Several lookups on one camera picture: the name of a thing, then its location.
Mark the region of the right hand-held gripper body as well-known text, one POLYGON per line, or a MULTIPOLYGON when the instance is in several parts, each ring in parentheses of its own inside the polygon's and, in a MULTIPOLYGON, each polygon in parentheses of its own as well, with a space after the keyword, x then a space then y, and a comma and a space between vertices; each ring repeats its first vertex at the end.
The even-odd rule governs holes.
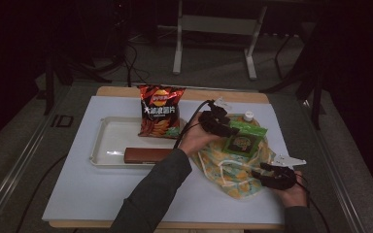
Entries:
POLYGON ((285 190, 293 187, 296 183, 294 166, 306 165, 304 159, 290 157, 289 155, 276 155, 268 164, 272 165, 272 176, 264 180, 264 185, 270 188, 285 190))

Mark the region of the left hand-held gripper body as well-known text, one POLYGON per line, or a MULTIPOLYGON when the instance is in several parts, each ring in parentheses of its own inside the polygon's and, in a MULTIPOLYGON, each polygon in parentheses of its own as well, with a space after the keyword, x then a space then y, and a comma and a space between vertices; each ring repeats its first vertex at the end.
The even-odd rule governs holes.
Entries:
POLYGON ((204 111, 198 118, 201 127, 211 134, 220 137, 230 137, 232 129, 229 127, 230 118, 227 117, 227 110, 230 107, 220 97, 216 100, 208 100, 209 111, 204 111))

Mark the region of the green snack packet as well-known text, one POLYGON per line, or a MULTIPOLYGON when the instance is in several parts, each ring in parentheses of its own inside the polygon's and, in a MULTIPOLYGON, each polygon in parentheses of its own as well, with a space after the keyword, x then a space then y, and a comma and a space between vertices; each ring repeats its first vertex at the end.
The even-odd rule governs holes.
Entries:
POLYGON ((251 158, 259 148, 260 142, 264 139, 267 129, 242 121, 235 121, 235 128, 240 131, 237 135, 229 137, 223 147, 223 151, 251 158))

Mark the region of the citrus print fabric bag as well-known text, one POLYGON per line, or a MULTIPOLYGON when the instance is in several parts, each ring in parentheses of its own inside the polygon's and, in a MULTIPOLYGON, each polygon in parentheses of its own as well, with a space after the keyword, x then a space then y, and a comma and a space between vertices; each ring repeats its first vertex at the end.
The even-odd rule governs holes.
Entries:
MULTIPOLYGON (((228 117, 245 122, 242 115, 234 114, 228 117)), ((260 126, 256 119, 252 124, 260 126)), ((219 185, 227 195, 235 199, 246 199, 257 195, 262 190, 262 185, 260 180, 252 176, 251 171, 270 176, 271 172, 263 171, 260 163, 271 162, 276 153, 269 148, 266 135, 260 142, 258 151, 251 158, 224 152, 223 147, 227 139, 221 138, 210 143, 196 153, 191 158, 192 161, 209 181, 219 185)))

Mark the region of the orange black chips bag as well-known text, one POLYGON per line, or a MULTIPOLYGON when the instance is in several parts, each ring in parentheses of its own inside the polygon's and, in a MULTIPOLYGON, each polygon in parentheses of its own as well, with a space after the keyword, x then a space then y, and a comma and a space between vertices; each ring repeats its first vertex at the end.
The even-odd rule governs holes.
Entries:
POLYGON ((139 85, 142 121, 139 136, 176 139, 181 132, 182 87, 139 85))

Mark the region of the white plastic tray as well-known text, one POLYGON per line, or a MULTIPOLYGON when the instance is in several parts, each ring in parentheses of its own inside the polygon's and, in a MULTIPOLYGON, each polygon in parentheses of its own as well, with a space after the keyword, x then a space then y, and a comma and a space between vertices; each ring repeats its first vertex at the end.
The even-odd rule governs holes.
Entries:
POLYGON ((100 127, 89 161, 97 167, 152 167, 152 163, 125 163, 127 148, 166 149, 167 154, 176 142, 175 139, 140 137, 139 117, 107 116, 100 120, 100 127))

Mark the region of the person's right hand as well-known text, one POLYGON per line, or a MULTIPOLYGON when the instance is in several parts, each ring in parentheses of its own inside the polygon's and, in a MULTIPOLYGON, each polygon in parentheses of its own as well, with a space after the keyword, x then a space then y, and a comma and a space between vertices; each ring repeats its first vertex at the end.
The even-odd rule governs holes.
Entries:
POLYGON ((308 206, 307 193, 299 184, 286 190, 274 189, 273 192, 278 195, 285 208, 308 206))

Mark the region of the person's left hand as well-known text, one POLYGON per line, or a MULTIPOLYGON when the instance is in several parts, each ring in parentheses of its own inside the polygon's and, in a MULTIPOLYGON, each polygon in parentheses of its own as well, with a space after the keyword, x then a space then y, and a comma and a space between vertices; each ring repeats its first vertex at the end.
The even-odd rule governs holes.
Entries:
POLYGON ((179 149, 182 150, 187 156, 192 156, 200 151, 209 143, 218 140, 220 137, 206 132, 199 123, 199 117, 202 115, 199 112, 191 122, 190 127, 184 134, 183 139, 179 144, 179 149))

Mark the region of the white metal stand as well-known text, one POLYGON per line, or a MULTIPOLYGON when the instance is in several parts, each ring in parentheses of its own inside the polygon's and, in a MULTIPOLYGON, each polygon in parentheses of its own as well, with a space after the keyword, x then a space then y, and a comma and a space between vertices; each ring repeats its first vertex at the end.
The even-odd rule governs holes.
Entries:
POLYGON ((256 80, 257 74, 253 54, 267 9, 267 6, 261 6, 256 19, 204 17, 185 15, 183 13, 183 0, 178 0, 177 42, 172 72, 175 75, 181 73, 184 31, 246 35, 252 38, 250 45, 244 49, 248 75, 250 80, 256 80))

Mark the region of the black equipment stand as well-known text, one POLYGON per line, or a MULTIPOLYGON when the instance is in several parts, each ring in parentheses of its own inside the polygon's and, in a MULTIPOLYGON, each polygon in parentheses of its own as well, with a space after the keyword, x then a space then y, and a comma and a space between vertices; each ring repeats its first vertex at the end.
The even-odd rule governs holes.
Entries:
POLYGON ((104 71, 119 67, 125 60, 125 50, 132 18, 131 0, 107 0, 109 33, 104 54, 110 54, 111 63, 103 67, 104 71))

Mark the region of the white table board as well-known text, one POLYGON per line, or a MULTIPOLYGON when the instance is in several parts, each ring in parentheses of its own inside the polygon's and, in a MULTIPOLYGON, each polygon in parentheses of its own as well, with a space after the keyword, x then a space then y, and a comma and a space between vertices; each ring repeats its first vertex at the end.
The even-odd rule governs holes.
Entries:
MULTIPOLYGON (((152 167, 97 167, 89 156, 105 117, 139 117, 138 97, 93 96, 44 211, 53 227, 108 227, 123 200, 152 167)), ((257 195, 234 199, 211 183, 196 165, 178 189, 163 228, 267 229, 284 225, 279 198, 263 188, 257 195)))

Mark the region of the metal rail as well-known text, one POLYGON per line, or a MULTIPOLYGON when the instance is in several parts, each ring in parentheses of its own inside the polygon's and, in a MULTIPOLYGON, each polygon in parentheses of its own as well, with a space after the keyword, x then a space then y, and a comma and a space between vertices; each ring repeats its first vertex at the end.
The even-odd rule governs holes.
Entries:
POLYGON ((44 134, 46 133, 47 128, 51 124, 52 120, 53 115, 43 117, 22 153, 18 157, 15 165, 11 168, 7 176, 0 184, 0 213, 17 187, 17 184, 20 181, 20 178, 22 177, 28 163, 33 158, 35 151, 40 146, 44 134))
POLYGON ((324 167, 327 171, 329 179, 331 180, 334 192, 343 210, 344 216, 347 222, 349 223, 352 233, 366 233, 359 219, 359 216, 357 215, 356 208, 354 207, 354 204, 351 201, 348 190, 342 181, 338 169, 336 168, 335 161, 329 150, 329 145, 326 139, 324 138, 322 131, 318 130, 315 124, 313 124, 313 128, 315 130, 315 135, 321 147, 324 160, 324 167))

